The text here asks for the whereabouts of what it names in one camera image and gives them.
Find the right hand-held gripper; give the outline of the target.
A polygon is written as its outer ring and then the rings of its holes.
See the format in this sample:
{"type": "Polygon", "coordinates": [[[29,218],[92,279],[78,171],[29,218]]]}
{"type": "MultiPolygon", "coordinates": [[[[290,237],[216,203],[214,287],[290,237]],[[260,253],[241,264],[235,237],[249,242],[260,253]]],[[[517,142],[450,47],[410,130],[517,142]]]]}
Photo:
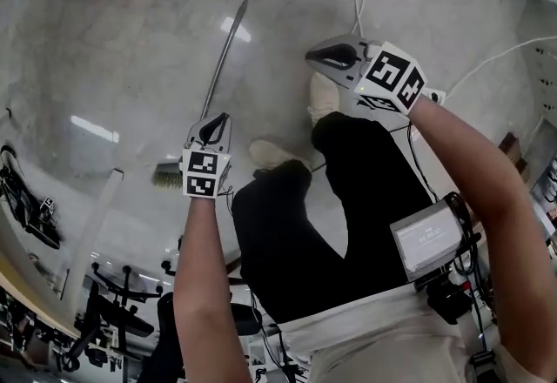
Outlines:
{"type": "Polygon", "coordinates": [[[353,90],[358,104],[408,115],[420,96],[443,104],[446,93],[427,86],[417,60],[395,45],[355,35],[332,37],[313,46],[305,60],[336,85],[353,90]]]}

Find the pile of black equipment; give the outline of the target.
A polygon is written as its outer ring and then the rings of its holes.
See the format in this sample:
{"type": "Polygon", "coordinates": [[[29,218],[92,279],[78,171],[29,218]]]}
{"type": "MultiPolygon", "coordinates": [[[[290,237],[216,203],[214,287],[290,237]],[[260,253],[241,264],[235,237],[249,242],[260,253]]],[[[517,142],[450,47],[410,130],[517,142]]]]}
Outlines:
{"type": "Polygon", "coordinates": [[[4,144],[0,148],[0,197],[22,228],[49,248],[59,250],[62,237],[54,222],[55,203],[47,196],[40,200],[33,193],[17,159],[16,151],[4,144]]]}

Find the grey broom with metal handle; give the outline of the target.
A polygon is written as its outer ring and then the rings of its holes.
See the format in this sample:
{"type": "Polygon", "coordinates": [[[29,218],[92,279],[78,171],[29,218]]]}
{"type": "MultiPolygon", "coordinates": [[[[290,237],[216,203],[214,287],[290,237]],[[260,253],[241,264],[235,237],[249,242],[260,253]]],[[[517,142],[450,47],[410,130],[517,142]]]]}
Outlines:
{"type": "MultiPolygon", "coordinates": [[[[223,49],[221,50],[215,71],[212,75],[209,90],[207,91],[204,106],[201,111],[199,118],[199,123],[208,118],[211,101],[218,84],[218,80],[221,75],[221,71],[225,64],[226,57],[232,45],[233,39],[236,36],[239,26],[243,20],[245,12],[247,11],[248,0],[244,0],[232,21],[231,27],[228,30],[228,35],[225,40],[223,49]]],[[[167,188],[178,188],[179,180],[182,178],[182,172],[179,169],[178,161],[165,162],[162,164],[157,164],[155,171],[151,177],[151,182],[156,186],[162,186],[167,188]]]]}

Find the person's right forearm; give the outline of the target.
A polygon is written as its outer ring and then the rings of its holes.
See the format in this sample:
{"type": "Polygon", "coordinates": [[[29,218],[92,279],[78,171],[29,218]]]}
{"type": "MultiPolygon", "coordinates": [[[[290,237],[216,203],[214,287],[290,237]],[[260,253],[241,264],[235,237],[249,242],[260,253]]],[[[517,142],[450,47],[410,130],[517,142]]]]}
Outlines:
{"type": "Polygon", "coordinates": [[[410,120],[486,238],[501,344],[531,374],[557,380],[557,278],[527,188],[507,156],[450,111],[420,97],[410,120]]]}

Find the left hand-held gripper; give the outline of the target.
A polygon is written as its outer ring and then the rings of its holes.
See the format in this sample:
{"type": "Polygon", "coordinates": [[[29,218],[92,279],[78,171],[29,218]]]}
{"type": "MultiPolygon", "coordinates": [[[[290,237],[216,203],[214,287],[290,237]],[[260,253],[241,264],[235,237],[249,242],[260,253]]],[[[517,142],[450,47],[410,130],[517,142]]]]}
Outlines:
{"type": "Polygon", "coordinates": [[[190,198],[215,199],[231,166],[232,117],[222,112],[195,123],[182,151],[182,192],[190,198]]]}

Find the grey metal drawer cabinet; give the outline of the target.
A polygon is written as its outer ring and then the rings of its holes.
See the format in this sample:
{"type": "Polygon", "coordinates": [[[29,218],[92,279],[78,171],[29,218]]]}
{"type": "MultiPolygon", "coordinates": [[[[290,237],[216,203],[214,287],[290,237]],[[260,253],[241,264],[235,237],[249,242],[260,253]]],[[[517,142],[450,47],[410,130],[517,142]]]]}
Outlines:
{"type": "Polygon", "coordinates": [[[517,29],[538,123],[527,148],[557,148],[557,3],[527,0],[517,29]]]}

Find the person's right shoe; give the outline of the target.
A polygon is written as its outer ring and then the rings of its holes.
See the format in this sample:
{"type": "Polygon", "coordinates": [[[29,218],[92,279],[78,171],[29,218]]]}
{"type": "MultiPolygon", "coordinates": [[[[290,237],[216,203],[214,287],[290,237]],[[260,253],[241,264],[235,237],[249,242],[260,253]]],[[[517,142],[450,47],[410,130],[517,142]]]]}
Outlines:
{"type": "Polygon", "coordinates": [[[310,80],[310,102],[308,112],[312,126],[327,115],[338,112],[340,106],[337,85],[328,77],[315,72],[310,80]]]}

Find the black waist-mounted monitor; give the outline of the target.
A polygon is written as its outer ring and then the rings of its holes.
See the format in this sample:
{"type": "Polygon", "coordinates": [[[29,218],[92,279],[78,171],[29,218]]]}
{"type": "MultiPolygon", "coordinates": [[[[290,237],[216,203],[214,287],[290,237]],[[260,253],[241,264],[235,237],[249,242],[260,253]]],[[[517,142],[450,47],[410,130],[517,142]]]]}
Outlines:
{"type": "Polygon", "coordinates": [[[390,225],[407,280],[414,282],[449,264],[464,245],[464,229],[441,200],[390,225]]]}

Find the brown box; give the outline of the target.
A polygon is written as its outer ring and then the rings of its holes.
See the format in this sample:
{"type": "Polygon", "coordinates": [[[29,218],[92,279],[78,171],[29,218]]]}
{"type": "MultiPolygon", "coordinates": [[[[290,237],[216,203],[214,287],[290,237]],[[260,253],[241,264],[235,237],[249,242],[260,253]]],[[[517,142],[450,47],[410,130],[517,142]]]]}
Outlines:
{"type": "Polygon", "coordinates": [[[526,183],[530,176],[529,165],[522,157],[519,139],[512,132],[508,132],[500,142],[499,148],[514,164],[523,182],[526,183]]]}

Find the person's white shirt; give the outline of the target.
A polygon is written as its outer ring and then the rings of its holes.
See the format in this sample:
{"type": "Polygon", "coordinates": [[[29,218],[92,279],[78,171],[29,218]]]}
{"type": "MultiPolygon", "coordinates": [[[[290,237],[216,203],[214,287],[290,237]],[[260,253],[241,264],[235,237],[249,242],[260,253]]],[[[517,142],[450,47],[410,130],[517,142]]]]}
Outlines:
{"type": "Polygon", "coordinates": [[[475,383],[457,326],[411,285],[280,325],[310,383],[475,383]]]}

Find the person's left forearm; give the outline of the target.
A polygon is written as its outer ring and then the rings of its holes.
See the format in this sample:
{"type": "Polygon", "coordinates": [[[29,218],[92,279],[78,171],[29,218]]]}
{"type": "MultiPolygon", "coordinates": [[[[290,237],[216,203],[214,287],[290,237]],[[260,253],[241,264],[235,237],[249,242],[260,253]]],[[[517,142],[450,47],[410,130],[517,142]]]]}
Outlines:
{"type": "Polygon", "coordinates": [[[173,307],[188,383],[252,383],[235,323],[215,201],[193,198],[173,307]]]}

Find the black office chair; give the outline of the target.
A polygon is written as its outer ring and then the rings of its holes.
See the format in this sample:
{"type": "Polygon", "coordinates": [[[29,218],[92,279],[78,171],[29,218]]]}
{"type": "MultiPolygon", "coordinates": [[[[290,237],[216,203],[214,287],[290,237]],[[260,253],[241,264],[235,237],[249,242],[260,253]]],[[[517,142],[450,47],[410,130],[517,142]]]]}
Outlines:
{"type": "MultiPolygon", "coordinates": [[[[231,309],[239,336],[255,335],[263,329],[263,317],[258,309],[238,303],[231,303],[231,309]]],[[[144,364],[138,383],[178,383],[185,374],[172,292],[158,301],[158,321],[159,340],[149,361],[144,364]]]]}
{"type": "Polygon", "coordinates": [[[122,360],[123,371],[126,372],[130,360],[144,360],[142,355],[128,350],[126,335],[129,333],[147,338],[155,332],[154,326],[138,317],[137,304],[149,299],[160,299],[164,288],[156,285],[154,292],[135,291],[130,287],[130,266],[122,268],[121,285],[104,276],[99,267],[97,262],[91,264],[94,278],[91,280],[89,297],[84,315],[76,319],[80,335],[59,359],[62,369],[68,373],[79,369],[79,358],[83,354],[92,365],[103,366],[108,362],[108,349],[122,360]]]}

